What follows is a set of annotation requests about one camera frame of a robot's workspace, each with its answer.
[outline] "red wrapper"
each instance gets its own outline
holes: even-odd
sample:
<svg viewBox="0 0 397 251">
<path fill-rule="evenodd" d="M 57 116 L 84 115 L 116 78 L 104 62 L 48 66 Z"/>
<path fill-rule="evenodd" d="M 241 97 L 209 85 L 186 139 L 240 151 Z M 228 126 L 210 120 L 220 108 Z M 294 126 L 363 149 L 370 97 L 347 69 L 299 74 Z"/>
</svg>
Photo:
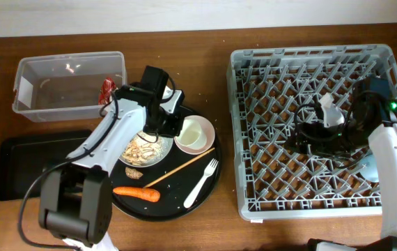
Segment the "red wrapper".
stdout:
<svg viewBox="0 0 397 251">
<path fill-rule="evenodd" d="M 102 83 L 101 90 L 100 90 L 100 97 L 98 98 L 99 105 L 106 105 L 109 103 L 110 95 L 112 91 L 115 91 L 116 85 L 114 81 L 107 77 L 106 80 Z"/>
</svg>

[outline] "clear plastic container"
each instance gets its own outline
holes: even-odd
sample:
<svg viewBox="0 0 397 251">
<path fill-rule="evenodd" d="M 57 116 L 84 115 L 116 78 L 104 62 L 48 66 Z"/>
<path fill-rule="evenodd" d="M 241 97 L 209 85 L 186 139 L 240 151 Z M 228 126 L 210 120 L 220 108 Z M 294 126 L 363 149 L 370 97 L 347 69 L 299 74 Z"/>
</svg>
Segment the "clear plastic container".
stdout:
<svg viewBox="0 0 397 251">
<path fill-rule="evenodd" d="M 24 58 L 17 67 L 13 111 L 33 122 L 94 119 L 106 77 L 126 84 L 121 52 L 90 52 Z"/>
</svg>

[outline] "carrot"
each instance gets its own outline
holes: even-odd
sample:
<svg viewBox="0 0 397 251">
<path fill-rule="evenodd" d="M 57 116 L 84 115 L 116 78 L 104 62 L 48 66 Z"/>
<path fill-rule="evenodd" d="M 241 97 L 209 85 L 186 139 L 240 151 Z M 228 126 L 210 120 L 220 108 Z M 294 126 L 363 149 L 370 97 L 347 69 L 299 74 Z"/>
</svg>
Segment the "carrot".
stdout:
<svg viewBox="0 0 397 251">
<path fill-rule="evenodd" d="M 159 192 L 152 188 L 118 187 L 114 188 L 114 192 L 117 195 L 132 196 L 150 202 L 157 202 L 159 200 Z"/>
</svg>

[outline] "white bowl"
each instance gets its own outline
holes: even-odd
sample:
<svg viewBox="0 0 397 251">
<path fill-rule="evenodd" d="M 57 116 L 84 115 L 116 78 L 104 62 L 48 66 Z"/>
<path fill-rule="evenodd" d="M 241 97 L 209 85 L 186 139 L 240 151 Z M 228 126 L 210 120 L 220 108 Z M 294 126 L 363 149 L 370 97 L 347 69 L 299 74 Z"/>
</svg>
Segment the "white bowl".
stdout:
<svg viewBox="0 0 397 251">
<path fill-rule="evenodd" d="M 205 132 L 206 135 L 206 145 L 200 149 L 194 150 L 194 149 L 190 149 L 187 146 L 182 146 L 180 143 L 177 142 L 177 137 L 174 137 L 174 142 L 176 143 L 177 147 L 181 151 L 184 151 L 185 153 L 192 155 L 198 155 L 210 149 L 211 146 L 214 144 L 214 140 L 215 140 L 215 129 L 212 123 L 209 120 L 203 118 L 202 116 L 197 116 L 197 115 L 187 116 L 185 119 L 192 119 L 200 124 L 202 130 Z"/>
</svg>

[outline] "gray plastic dish rack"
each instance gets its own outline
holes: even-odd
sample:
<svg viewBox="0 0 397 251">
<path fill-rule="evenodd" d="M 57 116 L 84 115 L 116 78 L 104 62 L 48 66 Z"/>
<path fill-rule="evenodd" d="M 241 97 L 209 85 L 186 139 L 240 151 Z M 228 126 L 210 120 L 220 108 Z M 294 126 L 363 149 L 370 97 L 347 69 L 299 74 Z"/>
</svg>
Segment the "gray plastic dish rack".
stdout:
<svg viewBox="0 0 397 251">
<path fill-rule="evenodd" d="M 239 213 L 245 220 L 381 214 L 378 183 L 342 162 L 300 155 L 282 145 L 293 112 L 331 93 L 344 115 L 351 87 L 365 77 L 387 79 L 397 98 L 397 65 L 387 45 L 236 50 L 227 71 L 233 120 Z M 298 114 L 316 121 L 313 109 Z M 359 149 L 357 158 L 368 149 Z"/>
</svg>

